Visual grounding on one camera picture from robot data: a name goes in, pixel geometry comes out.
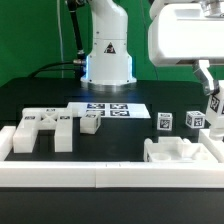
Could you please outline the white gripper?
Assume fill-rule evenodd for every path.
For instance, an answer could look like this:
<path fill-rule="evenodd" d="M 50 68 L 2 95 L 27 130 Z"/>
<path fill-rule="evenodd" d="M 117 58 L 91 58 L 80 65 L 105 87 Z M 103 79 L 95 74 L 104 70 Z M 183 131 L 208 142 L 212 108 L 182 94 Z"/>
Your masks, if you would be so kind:
<path fill-rule="evenodd" d="M 199 3 L 161 5 L 153 7 L 150 15 L 151 62 L 156 66 L 194 63 L 193 73 L 202 84 L 204 94 L 213 94 L 215 85 L 209 67 L 210 63 L 224 64 L 224 17 L 205 17 Z"/>

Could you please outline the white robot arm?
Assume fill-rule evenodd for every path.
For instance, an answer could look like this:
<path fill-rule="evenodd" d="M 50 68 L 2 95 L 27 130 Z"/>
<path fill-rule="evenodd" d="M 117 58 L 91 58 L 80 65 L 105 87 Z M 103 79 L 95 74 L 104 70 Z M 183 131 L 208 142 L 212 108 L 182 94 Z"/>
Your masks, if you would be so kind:
<path fill-rule="evenodd" d="M 151 4 L 148 54 L 155 66 L 191 66 L 207 95 L 221 82 L 209 72 L 224 65 L 224 0 L 148 0 Z M 127 52 L 128 16 L 113 0 L 66 0 L 77 42 L 76 63 L 84 68 L 85 87 L 115 91 L 136 83 Z M 83 50 L 76 11 L 88 4 L 92 12 L 93 44 Z"/>

